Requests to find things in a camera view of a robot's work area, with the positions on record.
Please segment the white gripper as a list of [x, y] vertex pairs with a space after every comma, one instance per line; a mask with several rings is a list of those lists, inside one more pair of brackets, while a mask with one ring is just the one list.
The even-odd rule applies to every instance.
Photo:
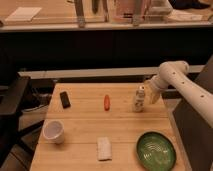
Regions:
[[161, 93], [166, 90], [166, 82], [159, 76], [154, 75], [150, 82], [145, 81], [145, 99], [148, 104], [155, 104], [160, 96]]

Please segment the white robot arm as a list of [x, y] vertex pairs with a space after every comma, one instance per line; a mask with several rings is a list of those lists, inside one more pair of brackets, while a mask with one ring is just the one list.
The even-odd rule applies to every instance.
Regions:
[[191, 81], [187, 77], [188, 71], [186, 61], [163, 62], [157, 74], [148, 81], [150, 103], [156, 103], [160, 94], [171, 85], [213, 128], [213, 94]]

